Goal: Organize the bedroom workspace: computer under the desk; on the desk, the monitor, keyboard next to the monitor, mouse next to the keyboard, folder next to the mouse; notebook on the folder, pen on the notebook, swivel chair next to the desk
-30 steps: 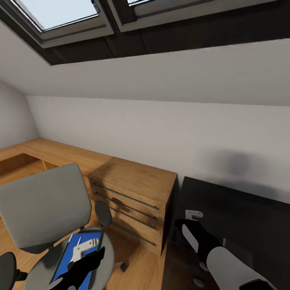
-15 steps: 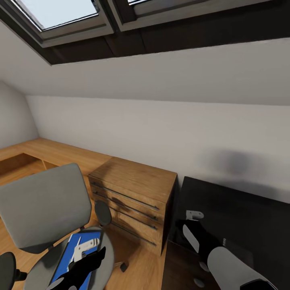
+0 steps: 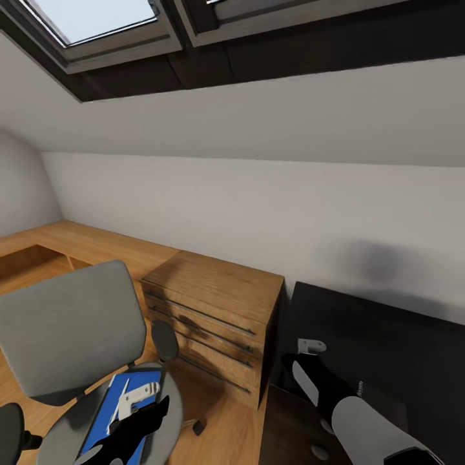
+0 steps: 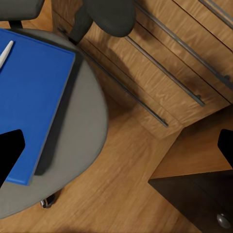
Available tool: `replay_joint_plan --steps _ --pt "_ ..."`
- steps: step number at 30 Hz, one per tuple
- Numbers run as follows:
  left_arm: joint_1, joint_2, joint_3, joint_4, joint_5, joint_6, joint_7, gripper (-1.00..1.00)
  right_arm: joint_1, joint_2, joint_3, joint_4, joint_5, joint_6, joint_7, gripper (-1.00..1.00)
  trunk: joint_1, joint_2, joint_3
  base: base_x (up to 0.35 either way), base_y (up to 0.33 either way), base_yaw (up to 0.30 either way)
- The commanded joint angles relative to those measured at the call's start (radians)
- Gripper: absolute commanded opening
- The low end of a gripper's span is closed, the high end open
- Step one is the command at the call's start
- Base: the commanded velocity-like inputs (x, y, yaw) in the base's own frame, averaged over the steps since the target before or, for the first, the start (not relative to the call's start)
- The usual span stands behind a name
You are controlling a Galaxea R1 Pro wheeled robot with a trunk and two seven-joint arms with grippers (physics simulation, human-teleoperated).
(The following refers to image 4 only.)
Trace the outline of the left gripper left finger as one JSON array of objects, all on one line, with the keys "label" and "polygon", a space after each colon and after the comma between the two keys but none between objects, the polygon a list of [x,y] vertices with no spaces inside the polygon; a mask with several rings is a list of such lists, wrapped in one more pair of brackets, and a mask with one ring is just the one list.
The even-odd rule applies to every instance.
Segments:
[{"label": "left gripper left finger", "polygon": [[0,134],[0,188],[24,149],[21,129]]}]

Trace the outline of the folder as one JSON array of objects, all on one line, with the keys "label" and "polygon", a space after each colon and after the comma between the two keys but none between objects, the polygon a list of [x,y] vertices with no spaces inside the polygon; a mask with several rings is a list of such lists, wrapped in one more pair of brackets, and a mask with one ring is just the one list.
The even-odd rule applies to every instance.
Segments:
[{"label": "folder", "polygon": [[0,134],[22,130],[25,149],[6,182],[30,186],[75,62],[75,53],[0,28]]}]

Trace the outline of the swivel chair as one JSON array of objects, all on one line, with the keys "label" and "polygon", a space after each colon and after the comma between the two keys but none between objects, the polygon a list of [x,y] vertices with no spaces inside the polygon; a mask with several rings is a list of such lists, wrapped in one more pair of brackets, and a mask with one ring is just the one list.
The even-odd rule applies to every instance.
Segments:
[{"label": "swivel chair", "polygon": [[115,37],[127,37],[135,26],[133,0],[82,0],[66,39],[40,29],[23,28],[36,19],[45,0],[0,0],[0,21],[18,34],[75,53],[75,62],[30,186],[4,181],[0,188],[0,219],[40,203],[51,208],[55,192],[86,171],[101,153],[109,128],[103,89],[77,45],[95,22]]}]

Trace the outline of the pen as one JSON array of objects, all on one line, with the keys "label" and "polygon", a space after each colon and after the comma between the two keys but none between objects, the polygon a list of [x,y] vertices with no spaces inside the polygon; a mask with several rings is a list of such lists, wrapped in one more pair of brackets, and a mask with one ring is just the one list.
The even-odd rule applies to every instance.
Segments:
[{"label": "pen", "polygon": [[5,62],[11,48],[12,48],[12,45],[13,45],[13,41],[10,41],[9,44],[7,45],[7,47],[4,49],[4,51],[2,52],[1,56],[0,56],[0,69],[3,65],[3,63]]}]

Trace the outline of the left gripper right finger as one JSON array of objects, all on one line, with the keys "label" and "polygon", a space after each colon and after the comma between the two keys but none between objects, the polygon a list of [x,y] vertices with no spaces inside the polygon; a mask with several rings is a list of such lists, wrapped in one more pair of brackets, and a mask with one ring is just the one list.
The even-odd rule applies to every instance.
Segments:
[{"label": "left gripper right finger", "polygon": [[233,131],[222,129],[217,145],[233,168]]}]

